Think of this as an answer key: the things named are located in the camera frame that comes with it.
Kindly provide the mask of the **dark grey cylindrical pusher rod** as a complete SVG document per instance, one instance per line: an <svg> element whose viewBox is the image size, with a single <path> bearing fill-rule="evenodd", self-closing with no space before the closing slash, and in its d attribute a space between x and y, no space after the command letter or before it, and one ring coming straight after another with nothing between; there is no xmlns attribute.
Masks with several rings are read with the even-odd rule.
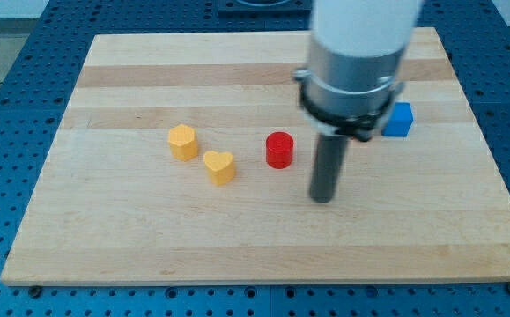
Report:
<svg viewBox="0 0 510 317"><path fill-rule="evenodd" d="M318 136L308 190L313 201L328 203L334 198L347 144L346 136Z"/></svg>

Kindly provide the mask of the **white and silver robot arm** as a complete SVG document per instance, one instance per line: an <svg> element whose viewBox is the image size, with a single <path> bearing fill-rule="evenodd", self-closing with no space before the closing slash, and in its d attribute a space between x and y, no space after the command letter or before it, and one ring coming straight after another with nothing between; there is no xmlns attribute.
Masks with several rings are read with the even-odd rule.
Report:
<svg viewBox="0 0 510 317"><path fill-rule="evenodd" d="M314 0L307 60L293 73L318 132L308 194L330 202L350 139L367 142L393 111L421 0Z"/></svg>

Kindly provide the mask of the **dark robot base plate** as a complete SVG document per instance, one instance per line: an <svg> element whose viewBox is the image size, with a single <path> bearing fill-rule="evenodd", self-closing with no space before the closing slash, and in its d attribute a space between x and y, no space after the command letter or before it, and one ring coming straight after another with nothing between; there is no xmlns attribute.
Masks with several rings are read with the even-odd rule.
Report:
<svg viewBox="0 0 510 317"><path fill-rule="evenodd" d="M217 0L218 12L242 13L307 13L313 7L312 0Z"/></svg>

